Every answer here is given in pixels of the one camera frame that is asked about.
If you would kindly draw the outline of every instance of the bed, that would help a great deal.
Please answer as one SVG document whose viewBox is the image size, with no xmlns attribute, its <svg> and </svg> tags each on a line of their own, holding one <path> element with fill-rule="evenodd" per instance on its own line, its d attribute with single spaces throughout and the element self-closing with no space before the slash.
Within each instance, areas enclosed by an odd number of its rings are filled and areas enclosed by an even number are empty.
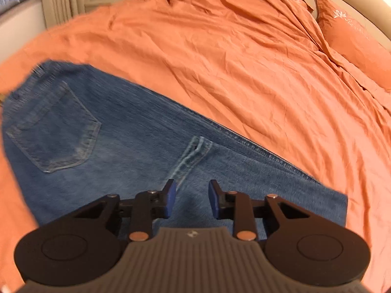
<svg viewBox="0 0 391 293">
<path fill-rule="evenodd" d="M 391 51 L 383 0 L 331 1 Z M 226 126 L 348 196 L 346 227 L 371 248 L 363 284 L 383 293 L 391 286 L 391 95 L 329 46 L 316 17 L 315 0 L 124 0 L 27 44 L 1 64 L 0 93 L 46 59 L 88 63 Z M 0 287 L 14 291 L 23 281 L 13 249 L 37 225 L 3 148 L 0 171 Z"/>
</svg>

